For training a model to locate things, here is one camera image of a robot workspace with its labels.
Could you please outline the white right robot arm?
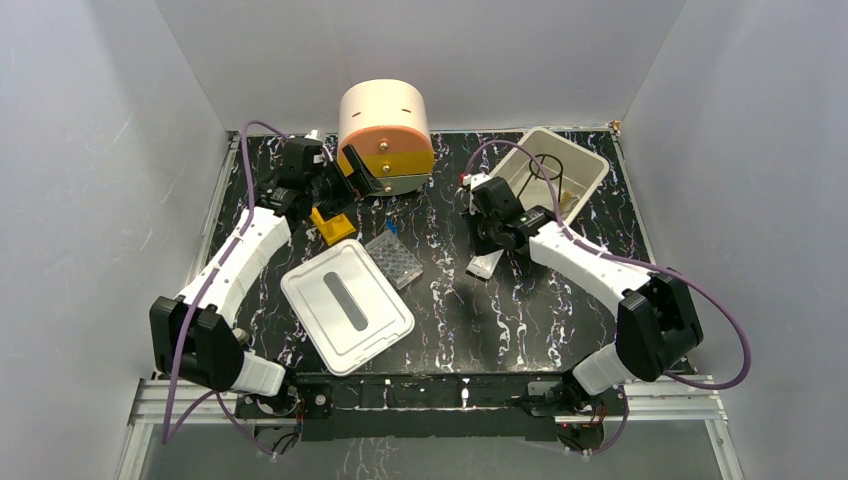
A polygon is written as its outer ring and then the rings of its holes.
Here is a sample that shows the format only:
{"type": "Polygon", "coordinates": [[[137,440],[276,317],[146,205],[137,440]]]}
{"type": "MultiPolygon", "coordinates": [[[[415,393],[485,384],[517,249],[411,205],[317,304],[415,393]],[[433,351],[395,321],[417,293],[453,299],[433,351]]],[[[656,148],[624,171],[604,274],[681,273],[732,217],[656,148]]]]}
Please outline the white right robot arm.
{"type": "Polygon", "coordinates": [[[614,340],[563,376],[563,399],[571,411],[590,413],[612,387],[656,380],[702,342],[684,282],[587,251],[566,237],[551,210],[525,208],[500,177],[468,175],[462,185],[471,195],[463,217],[476,254],[526,254],[576,283],[615,316],[614,340]]]}

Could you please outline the white bin lid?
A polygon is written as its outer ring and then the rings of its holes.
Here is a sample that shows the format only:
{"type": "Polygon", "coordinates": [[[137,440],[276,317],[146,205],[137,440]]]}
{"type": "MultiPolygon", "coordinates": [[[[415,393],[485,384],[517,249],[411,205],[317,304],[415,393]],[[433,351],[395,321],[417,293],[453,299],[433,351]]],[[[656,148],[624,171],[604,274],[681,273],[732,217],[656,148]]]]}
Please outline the white bin lid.
{"type": "Polygon", "coordinates": [[[410,334],[411,310],[355,240],[287,272],[281,290],[327,370],[348,376],[410,334]]]}

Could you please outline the white paper packet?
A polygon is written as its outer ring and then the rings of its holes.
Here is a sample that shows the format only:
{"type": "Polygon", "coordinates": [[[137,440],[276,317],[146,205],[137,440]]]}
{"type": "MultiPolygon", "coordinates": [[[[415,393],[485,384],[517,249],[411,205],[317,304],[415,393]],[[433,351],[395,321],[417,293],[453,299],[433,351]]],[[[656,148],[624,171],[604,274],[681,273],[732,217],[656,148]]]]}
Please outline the white paper packet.
{"type": "Polygon", "coordinates": [[[498,250],[485,255],[473,256],[466,267],[466,272],[476,278],[488,281],[493,276],[503,253],[503,250],[498,250]]]}

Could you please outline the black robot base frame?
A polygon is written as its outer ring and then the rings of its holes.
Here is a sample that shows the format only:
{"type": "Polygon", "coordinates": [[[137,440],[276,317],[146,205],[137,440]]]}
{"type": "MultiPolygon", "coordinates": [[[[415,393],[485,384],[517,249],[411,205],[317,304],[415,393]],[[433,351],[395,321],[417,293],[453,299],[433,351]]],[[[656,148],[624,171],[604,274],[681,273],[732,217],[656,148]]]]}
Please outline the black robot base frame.
{"type": "Polygon", "coordinates": [[[559,372],[301,373],[281,397],[244,396],[236,415],[302,426],[307,442],[365,437],[521,437],[576,451],[601,446],[625,411],[619,392],[590,397],[559,372]]]}

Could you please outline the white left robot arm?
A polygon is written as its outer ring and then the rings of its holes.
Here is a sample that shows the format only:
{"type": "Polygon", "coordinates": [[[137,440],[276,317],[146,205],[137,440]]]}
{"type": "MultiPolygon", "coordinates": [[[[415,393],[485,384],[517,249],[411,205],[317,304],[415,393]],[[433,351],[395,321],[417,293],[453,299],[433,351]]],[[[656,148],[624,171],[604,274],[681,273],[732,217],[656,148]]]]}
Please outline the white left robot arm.
{"type": "Polygon", "coordinates": [[[160,372],[215,392],[258,395],[275,416],[297,407],[299,391],[285,367],[249,352],[235,329],[260,272],[312,213],[331,219],[381,188],[354,146],[315,162],[323,153],[318,140],[286,141],[280,164],[256,180],[225,244],[175,297],[155,300],[149,318],[160,372]]]}

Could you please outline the clear plastic tube rack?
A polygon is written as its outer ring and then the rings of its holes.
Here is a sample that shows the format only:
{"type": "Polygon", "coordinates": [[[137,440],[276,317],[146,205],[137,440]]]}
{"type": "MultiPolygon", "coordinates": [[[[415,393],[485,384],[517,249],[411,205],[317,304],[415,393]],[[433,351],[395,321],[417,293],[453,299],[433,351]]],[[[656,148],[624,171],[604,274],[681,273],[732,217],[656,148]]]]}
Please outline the clear plastic tube rack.
{"type": "Polygon", "coordinates": [[[397,290],[406,288],[424,272],[423,264],[390,230],[369,241],[365,250],[397,290]]]}

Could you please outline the white plastic bin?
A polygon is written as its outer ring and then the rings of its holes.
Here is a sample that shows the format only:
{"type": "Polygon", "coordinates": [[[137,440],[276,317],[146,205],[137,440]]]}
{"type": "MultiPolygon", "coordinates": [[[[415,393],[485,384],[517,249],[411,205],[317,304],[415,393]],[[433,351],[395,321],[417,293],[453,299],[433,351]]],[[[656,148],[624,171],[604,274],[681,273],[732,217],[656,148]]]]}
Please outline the white plastic bin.
{"type": "Polygon", "coordinates": [[[509,149],[490,175],[503,178],[527,209],[541,205],[552,211],[550,193],[555,192],[567,224],[577,217],[610,170],[603,157],[546,128],[529,130],[517,143],[524,149],[509,149]],[[578,194],[580,199],[561,203],[565,191],[578,194]]]}

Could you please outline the yellow test tube rack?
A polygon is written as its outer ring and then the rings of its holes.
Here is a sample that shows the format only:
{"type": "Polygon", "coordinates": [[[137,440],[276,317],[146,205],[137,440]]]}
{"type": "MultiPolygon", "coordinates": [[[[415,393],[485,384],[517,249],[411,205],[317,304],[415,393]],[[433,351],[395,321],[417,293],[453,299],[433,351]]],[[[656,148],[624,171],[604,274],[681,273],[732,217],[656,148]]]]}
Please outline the yellow test tube rack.
{"type": "Polygon", "coordinates": [[[313,207],[310,219],[327,246],[333,246],[357,231],[345,214],[325,219],[318,209],[313,207]]]}

